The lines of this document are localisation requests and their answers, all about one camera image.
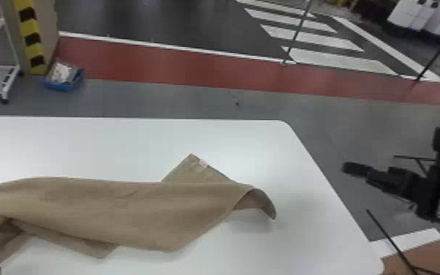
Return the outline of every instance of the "white table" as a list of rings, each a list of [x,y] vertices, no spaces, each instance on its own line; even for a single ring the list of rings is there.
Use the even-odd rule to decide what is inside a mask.
[[[190,153],[266,191],[277,219],[236,211],[182,251],[120,247],[104,260],[33,238],[4,262],[4,275],[382,272],[363,232],[284,122],[0,117],[0,182],[160,181]]]

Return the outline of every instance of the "hazard stripe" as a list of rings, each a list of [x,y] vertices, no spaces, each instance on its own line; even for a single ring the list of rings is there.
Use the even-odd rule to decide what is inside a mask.
[[[31,74],[44,75],[48,69],[33,0],[14,0],[20,33],[25,43]]]

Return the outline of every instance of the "tripod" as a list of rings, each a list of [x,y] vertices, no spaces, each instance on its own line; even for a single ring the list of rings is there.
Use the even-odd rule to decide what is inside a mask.
[[[365,178],[367,184],[414,203],[417,206],[415,213],[419,218],[440,223],[438,215],[440,206],[440,127],[435,129],[432,147],[436,151],[435,159],[395,156],[399,159],[414,160],[420,166],[425,177],[399,167],[389,167],[387,171],[380,171],[355,162],[345,162],[342,171],[358,178]],[[432,162],[432,165],[426,170],[422,162]],[[418,274],[416,267],[413,267],[407,260],[405,263],[413,274]]]

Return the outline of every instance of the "striped floor marking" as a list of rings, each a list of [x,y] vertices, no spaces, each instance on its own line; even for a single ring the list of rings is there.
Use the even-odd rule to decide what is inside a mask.
[[[321,53],[313,50],[293,48],[290,57],[298,63],[335,67],[341,69],[353,69],[363,72],[378,72],[386,75],[397,75],[389,67],[377,60],[362,59],[351,56],[340,56],[333,53]]]
[[[266,25],[261,25],[261,27],[272,37],[291,40],[295,35],[295,31],[289,29],[282,29]],[[310,34],[304,31],[301,31],[297,35],[297,41],[363,52],[362,48],[356,46],[350,40],[337,37],[327,37],[320,34]]]
[[[251,9],[245,9],[245,10],[253,18],[257,18],[257,19],[285,23],[285,24],[294,25],[294,26],[298,26],[298,24],[300,23],[300,19],[298,19],[298,18],[293,18],[293,17],[289,17],[289,16],[285,16],[285,15],[277,15],[275,13],[270,13],[270,12],[260,12],[259,10],[251,10]],[[305,20],[303,22],[303,26],[306,28],[310,28],[310,29],[316,29],[316,30],[320,30],[320,31],[328,31],[328,32],[335,32],[336,33],[336,31],[333,28],[329,27],[329,25],[324,24],[324,23],[315,22],[315,21]]]
[[[242,4],[249,4],[251,6],[256,6],[256,7],[263,7],[265,9],[269,9],[269,10],[279,10],[281,12],[295,13],[296,15],[302,15],[304,13],[304,11],[301,9],[296,9],[294,7],[286,7],[286,6],[277,5],[277,4],[271,4],[271,3],[267,3],[267,2],[263,2],[263,1],[259,1],[259,0],[237,0],[237,2],[242,3]],[[315,18],[315,16],[311,13],[308,13],[307,17],[308,18]]]
[[[383,51],[385,51],[389,55],[393,56],[395,59],[399,60],[400,62],[402,62],[403,64],[405,64],[409,68],[413,69],[415,72],[420,73],[423,70],[424,66],[422,66],[421,64],[417,63],[416,61],[410,59],[408,56],[405,56],[404,54],[402,54],[398,50],[394,49],[393,47],[389,46],[387,43],[381,41],[380,39],[373,36],[372,34],[369,34],[367,31],[365,31],[364,29],[355,25],[354,23],[347,20],[346,18],[340,18],[338,16],[333,16],[333,18],[336,21],[338,21],[339,23],[343,24],[348,29],[351,29],[352,31],[356,32],[357,34],[364,37],[368,41],[372,42],[375,46],[381,48]],[[430,70],[428,70],[425,73],[425,77],[429,78],[430,80],[440,81],[440,77],[436,73],[434,73]]]

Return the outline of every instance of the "beige towel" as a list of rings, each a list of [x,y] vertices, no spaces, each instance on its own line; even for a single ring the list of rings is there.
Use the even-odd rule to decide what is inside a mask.
[[[27,178],[0,184],[0,262],[30,233],[92,257],[116,246],[175,251],[235,209],[261,208],[268,196],[238,184],[194,155],[162,183]]]

